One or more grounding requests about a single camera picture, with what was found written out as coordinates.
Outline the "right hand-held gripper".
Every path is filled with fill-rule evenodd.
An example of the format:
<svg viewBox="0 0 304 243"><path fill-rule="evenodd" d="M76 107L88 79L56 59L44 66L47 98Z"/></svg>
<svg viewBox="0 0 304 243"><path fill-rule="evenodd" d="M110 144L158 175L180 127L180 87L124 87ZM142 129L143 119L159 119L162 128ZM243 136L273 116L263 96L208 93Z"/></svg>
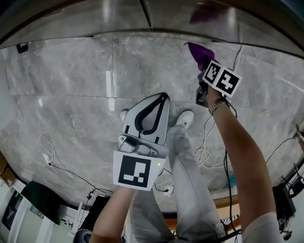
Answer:
<svg viewBox="0 0 304 243"><path fill-rule="evenodd" d="M231 98L242 79L240 75L214 60L202 64L201 73L198 75L199 87L196 94L196 103L206 103L209 88L213 88L222 95Z"/></svg>

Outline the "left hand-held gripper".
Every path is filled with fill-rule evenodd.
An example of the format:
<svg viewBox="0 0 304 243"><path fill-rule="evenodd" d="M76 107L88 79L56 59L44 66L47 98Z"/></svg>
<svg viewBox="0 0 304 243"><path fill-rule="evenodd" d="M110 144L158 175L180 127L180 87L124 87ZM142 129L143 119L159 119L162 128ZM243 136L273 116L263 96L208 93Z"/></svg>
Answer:
<svg viewBox="0 0 304 243"><path fill-rule="evenodd" d="M167 93L149 96L127 113L119 136L119 148L113 152L113 184L150 191L164 166L168 148L164 146L170 112ZM143 128L143 120L157 109L153 126Z"/></svg>

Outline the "purple cloth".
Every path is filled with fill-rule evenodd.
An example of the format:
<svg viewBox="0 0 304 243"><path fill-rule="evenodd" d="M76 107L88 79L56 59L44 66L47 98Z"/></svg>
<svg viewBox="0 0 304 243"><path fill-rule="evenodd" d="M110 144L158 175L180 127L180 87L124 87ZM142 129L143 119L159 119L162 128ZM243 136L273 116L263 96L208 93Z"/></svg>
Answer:
<svg viewBox="0 0 304 243"><path fill-rule="evenodd" d="M215 54L212 50L207 49L199 44L187 42L189 51L198 65L198 69L202 72L211 61L215 60Z"/></svg>

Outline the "person's right forearm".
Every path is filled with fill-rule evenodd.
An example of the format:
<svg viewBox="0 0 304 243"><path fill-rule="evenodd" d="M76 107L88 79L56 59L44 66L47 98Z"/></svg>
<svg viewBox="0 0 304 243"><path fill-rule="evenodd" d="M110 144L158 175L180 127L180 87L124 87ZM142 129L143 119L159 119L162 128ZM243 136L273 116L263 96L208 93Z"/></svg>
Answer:
<svg viewBox="0 0 304 243"><path fill-rule="evenodd" d="M218 91L208 89L207 104L221 98ZM264 157L249 133L226 104L213 113L236 176L242 230L263 214L275 212L272 184Z"/></svg>

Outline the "person's left forearm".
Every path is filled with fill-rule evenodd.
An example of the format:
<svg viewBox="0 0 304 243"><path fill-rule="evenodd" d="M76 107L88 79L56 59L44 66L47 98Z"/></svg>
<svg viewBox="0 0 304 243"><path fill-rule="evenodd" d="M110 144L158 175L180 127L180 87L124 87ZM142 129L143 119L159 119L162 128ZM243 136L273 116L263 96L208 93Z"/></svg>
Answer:
<svg viewBox="0 0 304 243"><path fill-rule="evenodd" d="M120 243L125 220L136 190L118 186L99 214L89 243Z"/></svg>

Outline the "silver wristwatch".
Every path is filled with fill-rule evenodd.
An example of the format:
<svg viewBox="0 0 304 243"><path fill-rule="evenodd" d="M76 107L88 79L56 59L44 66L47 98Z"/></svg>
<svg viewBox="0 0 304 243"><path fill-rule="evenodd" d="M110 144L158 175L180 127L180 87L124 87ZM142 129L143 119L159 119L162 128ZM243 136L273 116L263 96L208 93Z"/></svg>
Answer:
<svg viewBox="0 0 304 243"><path fill-rule="evenodd" d="M222 104L228 105L226 98L221 97L221 98L216 99L214 102L212 102L212 103L209 105L209 107L208 107L209 113L210 113L211 115L213 115L214 111L215 111L220 105L222 105Z"/></svg>

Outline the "person's right white shoe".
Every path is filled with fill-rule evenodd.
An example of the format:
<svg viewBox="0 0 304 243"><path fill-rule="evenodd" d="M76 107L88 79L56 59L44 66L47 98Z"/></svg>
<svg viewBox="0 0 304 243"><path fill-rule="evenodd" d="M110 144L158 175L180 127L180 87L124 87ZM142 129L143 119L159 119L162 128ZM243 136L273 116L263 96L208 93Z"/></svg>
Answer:
<svg viewBox="0 0 304 243"><path fill-rule="evenodd" d="M194 116L193 111L185 110L178 116L175 125L187 130L193 123Z"/></svg>

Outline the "person's grey trousers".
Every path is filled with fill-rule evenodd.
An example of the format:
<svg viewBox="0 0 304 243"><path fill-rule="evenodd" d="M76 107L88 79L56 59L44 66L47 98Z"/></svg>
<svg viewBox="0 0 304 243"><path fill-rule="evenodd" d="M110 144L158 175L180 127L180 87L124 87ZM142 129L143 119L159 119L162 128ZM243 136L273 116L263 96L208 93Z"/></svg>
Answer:
<svg viewBox="0 0 304 243"><path fill-rule="evenodd" d="M184 125L167 134L177 205L177 238L168 229L153 191L138 191L130 207L132 243L206 242L225 235L216 206L201 175Z"/></svg>

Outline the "person's white shirt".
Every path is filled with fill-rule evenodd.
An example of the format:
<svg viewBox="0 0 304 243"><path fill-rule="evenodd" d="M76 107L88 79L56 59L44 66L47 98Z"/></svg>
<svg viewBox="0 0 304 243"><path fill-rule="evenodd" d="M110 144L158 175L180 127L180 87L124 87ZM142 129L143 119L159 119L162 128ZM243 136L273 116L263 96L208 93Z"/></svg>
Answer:
<svg viewBox="0 0 304 243"><path fill-rule="evenodd" d="M252 221L242 233L242 243L284 243L277 214L266 213Z"/></svg>

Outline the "cardboard box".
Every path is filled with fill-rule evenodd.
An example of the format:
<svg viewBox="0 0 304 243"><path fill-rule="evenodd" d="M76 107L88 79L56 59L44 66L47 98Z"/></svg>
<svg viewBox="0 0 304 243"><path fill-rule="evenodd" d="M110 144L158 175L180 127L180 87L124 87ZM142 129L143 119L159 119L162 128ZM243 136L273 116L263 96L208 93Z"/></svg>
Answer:
<svg viewBox="0 0 304 243"><path fill-rule="evenodd" d="M15 182L15 174L10 168L8 162L0 151L0 179L8 186L12 186Z"/></svg>

